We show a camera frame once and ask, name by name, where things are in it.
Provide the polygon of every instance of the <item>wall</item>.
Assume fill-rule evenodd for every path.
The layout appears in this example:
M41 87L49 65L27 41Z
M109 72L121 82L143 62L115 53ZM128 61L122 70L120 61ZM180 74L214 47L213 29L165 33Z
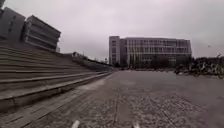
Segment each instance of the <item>wall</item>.
M56 51L61 32L35 16L30 16L25 25L23 40L26 43Z
M120 40L120 66L127 67L127 40Z
M6 7L0 19L0 35L10 41L19 42L24 20L24 16Z
M116 53L112 53L112 49L116 48ZM119 36L110 36L109 37L109 63L115 65L116 62L113 62L112 56L116 55L116 62L120 64L120 37Z
M3 7L5 0L0 0L0 9Z

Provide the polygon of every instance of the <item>office building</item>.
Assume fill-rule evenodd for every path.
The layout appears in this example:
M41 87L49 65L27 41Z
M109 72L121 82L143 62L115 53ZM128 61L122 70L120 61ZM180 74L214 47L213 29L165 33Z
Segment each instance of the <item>office building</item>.
M0 11L0 39L19 42L25 17L10 8Z
M3 7L5 0L0 0L0 9Z
M56 51L61 32L35 16L27 18L23 40L40 48Z
M59 47L59 46L57 46L57 48L56 48L56 52L57 52L57 53L60 53L60 47Z
M189 58L191 54L190 40L109 37L109 63L112 65L131 67L136 63L150 64L154 58L167 59L175 64L178 59Z

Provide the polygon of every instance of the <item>concrete steps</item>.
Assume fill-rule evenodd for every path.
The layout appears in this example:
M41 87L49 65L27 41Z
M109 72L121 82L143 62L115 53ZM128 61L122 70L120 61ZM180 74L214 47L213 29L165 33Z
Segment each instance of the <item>concrete steps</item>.
M28 44L0 42L0 113L111 74Z
M79 74L79 73L84 73L82 69L80 70L75 70L75 71L60 71L60 72L55 72L55 71L26 71L26 70L21 70L21 71L12 71L12 70L0 70L0 80L2 79L20 79L20 78L33 78L33 77L41 77L41 76L54 76L54 75L69 75L69 74Z
M20 88L14 90L5 90L0 92L0 112L12 108L18 108L24 105L32 104L40 99L49 98L76 88L77 86L87 84L96 79L100 79L111 73L98 73L80 79L71 79L64 82L45 84L45 86L36 86L33 88Z
M5 90L15 90L22 88L40 87L49 84L56 84L60 82L70 81L85 78L91 75L99 73L81 73L81 74L69 74L69 75L54 75L54 76L41 76L32 78L20 78L20 79L2 79L0 80L0 92Z
M65 67L65 68L73 68L73 67L80 67L79 65L64 65L64 64L58 64L57 62L46 62L46 61L37 61L37 60L33 60L33 59L24 59L24 58L19 58L19 57L1 57L0 56L0 63L1 62L9 62L9 63L13 63L13 62L21 62L21 63L27 63L27 64L43 64L43 65L54 65L54 66L58 66L58 67Z

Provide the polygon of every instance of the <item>glass window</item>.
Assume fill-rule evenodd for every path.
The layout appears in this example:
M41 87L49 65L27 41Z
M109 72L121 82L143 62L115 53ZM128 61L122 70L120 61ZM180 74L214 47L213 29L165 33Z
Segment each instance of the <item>glass window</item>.
M8 31L9 31L9 32L11 32L11 31L12 31L12 29L10 28Z
M112 41L112 46L116 46L116 41Z
M112 53L116 53L116 48L112 48Z
M13 26L13 22L11 21L11 22L9 22L9 25L10 25L10 27L12 27Z

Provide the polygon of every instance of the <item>brick pavement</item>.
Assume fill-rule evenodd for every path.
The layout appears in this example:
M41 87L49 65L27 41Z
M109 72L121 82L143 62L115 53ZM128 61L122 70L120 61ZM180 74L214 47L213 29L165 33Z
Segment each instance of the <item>brick pavement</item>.
M224 82L170 73L119 72L26 128L223 128Z

